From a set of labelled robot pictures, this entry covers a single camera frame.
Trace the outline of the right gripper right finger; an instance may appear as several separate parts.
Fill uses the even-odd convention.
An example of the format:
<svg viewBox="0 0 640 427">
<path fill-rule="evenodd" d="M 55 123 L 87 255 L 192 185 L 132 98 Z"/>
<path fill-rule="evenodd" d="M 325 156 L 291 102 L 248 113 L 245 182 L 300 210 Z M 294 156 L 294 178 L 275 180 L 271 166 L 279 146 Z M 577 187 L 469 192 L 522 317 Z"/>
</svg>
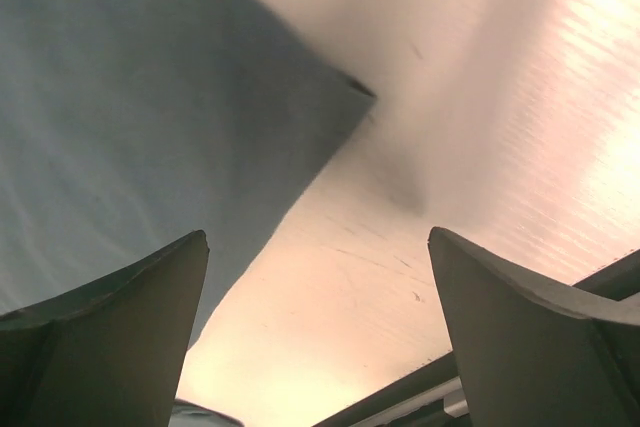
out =
<svg viewBox="0 0 640 427">
<path fill-rule="evenodd" d="M 428 249 L 475 426 L 636 426 L 639 309 L 444 228 Z"/>
</svg>

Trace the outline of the teal blue t-shirt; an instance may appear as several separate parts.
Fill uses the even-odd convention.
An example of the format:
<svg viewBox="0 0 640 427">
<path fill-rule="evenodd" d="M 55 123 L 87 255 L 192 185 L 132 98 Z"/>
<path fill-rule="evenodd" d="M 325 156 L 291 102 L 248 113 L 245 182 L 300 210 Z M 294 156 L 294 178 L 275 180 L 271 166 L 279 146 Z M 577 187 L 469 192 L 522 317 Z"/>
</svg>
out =
<svg viewBox="0 0 640 427">
<path fill-rule="evenodd" d="M 196 230 L 190 337 L 374 94 L 259 0 L 1 0 L 1 309 Z"/>
</svg>

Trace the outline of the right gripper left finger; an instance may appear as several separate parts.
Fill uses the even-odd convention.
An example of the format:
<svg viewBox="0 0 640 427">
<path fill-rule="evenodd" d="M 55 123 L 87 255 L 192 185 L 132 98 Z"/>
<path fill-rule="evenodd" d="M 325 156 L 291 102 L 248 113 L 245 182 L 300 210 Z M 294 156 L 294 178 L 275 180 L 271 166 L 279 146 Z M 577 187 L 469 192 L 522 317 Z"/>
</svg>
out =
<svg viewBox="0 0 640 427">
<path fill-rule="evenodd" d="M 194 231 L 3 315 L 2 425 L 168 425 L 208 256 Z"/>
</svg>

